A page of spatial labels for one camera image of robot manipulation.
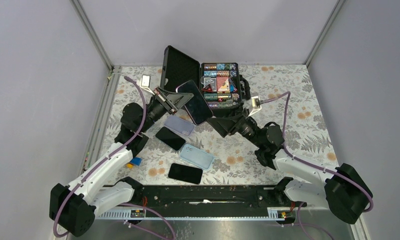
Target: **case lid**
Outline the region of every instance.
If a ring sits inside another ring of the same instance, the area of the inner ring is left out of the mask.
[[[176,92],[177,87],[189,80],[200,81],[200,62],[169,45],[164,52],[160,87]]]

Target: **smartphone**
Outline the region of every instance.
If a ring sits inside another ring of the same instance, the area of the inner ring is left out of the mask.
[[[156,137],[175,151],[179,151],[185,144],[185,139],[181,138],[165,126],[156,133]]]
[[[200,125],[213,116],[213,112],[193,80],[177,87],[176,92],[194,94],[194,97],[185,105],[185,109],[195,125]]]
[[[203,170],[200,168],[172,163],[167,176],[187,183],[200,184],[202,175]]]

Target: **black case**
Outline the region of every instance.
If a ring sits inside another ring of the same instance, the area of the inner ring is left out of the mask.
[[[232,77],[232,81],[237,86],[239,93],[239,100],[236,105],[226,108],[212,108],[213,115],[216,117],[225,117],[232,111],[242,106],[242,93],[240,75],[238,70],[238,64],[236,62],[225,62],[226,64],[235,64],[237,75]],[[186,55],[185,53],[177,50],[172,46],[168,46],[164,51],[163,60],[163,71],[161,74],[160,87],[170,92],[176,92],[176,88],[183,83],[194,80],[197,83],[197,87],[201,90],[200,78],[204,74],[204,64],[200,64],[199,61]]]

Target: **table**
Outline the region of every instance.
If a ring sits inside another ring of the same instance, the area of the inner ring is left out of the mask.
[[[251,92],[257,92],[262,100],[291,91],[287,120],[286,141],[291,152],[321,163],[338,165],[322,112],[305,65],[240,65],[239,72],[248,80]],[[129,76],[134,80],[142,75],[151,76],[150,88],[160,84],[160,66],[126,66],[122,68],[107,129],[101,148],[104,154],[120,129],[123,107],[131,102],[142,105],[136,88],[123,79]],[[151,95],[143,92],[148,102]],[[259,127],[274,121],[282,126],[286,98],[262,105],[263,109],[253,115]],[[176,116],[191,121],[184,110]],[[132,177],[144,185],[189,185],[190,183],[167,177],[170,165],[179,163],[191,165],[179,158],[176,151],[155,138],[168,117],[166,114],[145,135],[150,140],[137,157],[142,158],[140,166],[132,169],[123,166],[112,175],[107,185],[113,185],[124,177]],[[205,150],[215,156],[212,167],[204,171],[202,185],[271,185],[283,177],[295,177],[288,172],[280,172],[260,165],[252,143],[238,133],[222,138],[208,123],[196,126],[187,143]]]

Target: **phone case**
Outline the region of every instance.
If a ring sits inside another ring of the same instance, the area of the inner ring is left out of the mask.
[[[174,115],[170,115],[164,122],[164,125],[168,129],[182,134],[185,137],[190,136],[192,131],[194,131],[194,124]]]
[[[199,168],[202,168],[203,170],[209,170],[214,161],[213,155],[190,144],[186,144],[182,148],[179,156],[182,159],[198,166]]]

